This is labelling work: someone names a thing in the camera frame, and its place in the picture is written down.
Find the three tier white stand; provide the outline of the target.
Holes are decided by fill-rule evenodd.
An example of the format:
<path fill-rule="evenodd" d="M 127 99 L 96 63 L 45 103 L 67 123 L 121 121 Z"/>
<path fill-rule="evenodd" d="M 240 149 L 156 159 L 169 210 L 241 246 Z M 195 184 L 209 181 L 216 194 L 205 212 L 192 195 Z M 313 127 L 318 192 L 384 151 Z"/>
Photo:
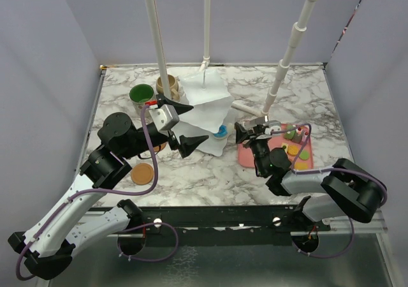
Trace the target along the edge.
<path fill-rule="evenodd" d="M 178 138 L 180 135 L 208 135 L 208 140 L 201 143 L 197 149 L 213 156 L 221 156 L 227 138 L 218 140 L 213 134 L 218 132 L 221 125 L 228 127 L 233 122 L 229 111 L 234 97 L 229 93 L 227 84 L 213 68 L 181 76 L 179 82 L 184 91 L 180 102 L 194 108 L 179 115 L 180 121 L 173 127 L 173 132 Z"/>

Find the blue glazed donut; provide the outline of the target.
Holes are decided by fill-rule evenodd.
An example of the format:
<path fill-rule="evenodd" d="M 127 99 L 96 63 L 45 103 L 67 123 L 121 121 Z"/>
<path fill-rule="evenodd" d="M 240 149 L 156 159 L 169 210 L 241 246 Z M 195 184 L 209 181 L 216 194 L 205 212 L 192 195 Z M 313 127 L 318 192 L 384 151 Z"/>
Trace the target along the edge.
<path fill-rule="evenodd" d="M 228 127 L 226 125 L 221 125 L 218 132 L 213 134 L 215 139 L 223 140 L 228 136 Z"/>

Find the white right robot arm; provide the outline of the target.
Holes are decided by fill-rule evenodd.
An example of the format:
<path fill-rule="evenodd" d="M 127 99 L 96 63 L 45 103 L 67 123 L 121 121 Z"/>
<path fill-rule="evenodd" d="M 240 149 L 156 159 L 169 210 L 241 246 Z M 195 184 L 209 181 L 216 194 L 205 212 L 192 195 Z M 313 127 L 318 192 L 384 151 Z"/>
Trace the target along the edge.
<path fill-rule="evenodd" d="M 266 124 L 247 129 L 235 123 L 234 128 L 236 143 L 251 150 L 256 176 L 266 179 L 266 186 L 274 195 L 307 195 L 293 212 L 293 223 L 299 230 L 308 230 L 329 217 L 347 216 L 369 223 L 387 202 L 384 183 L 346 158 L 325 168 L 297 170 L 299 152 L 290 159 L 288 149 L 271 149 L 268 145 L 280 131 Z"/>

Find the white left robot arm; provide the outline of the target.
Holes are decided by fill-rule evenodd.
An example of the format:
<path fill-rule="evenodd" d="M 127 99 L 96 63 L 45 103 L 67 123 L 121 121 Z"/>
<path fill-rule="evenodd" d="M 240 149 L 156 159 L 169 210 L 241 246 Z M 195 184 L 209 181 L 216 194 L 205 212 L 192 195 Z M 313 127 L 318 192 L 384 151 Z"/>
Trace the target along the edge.
<path fill-rule="evenodd" d="M 67 192 L 32 228 L 12 233 L 8 238 L 9 245 L 19 254 L 15 266 L 17 279 L 53 279 L 68 267 L 75 255 L 94 241 L 111 233 L 131 233 L 146 227 L 141 210 L 130 200 L 119 202 L 111 211 L 82 228 L 77 223 L 106 194 L 131 197 L 153 191 L 159 180 L 155 147 L 168 143 L 171 150 L 179 151 L 186 158 L 207 140 L 207 135 L 175 136 L 172 131 L 180 115 L 193 108 L 158 95 L 142 107 L 140 128 L 135 128 L 128 114 L 115 112 L 109 115 L 98 131 L 100 145 L 82 164 Z M 127 160 L 144 152 L 151 155 L 152 185 L 139 192 L 117 191 L 116 185 L 132 169 Z"/>

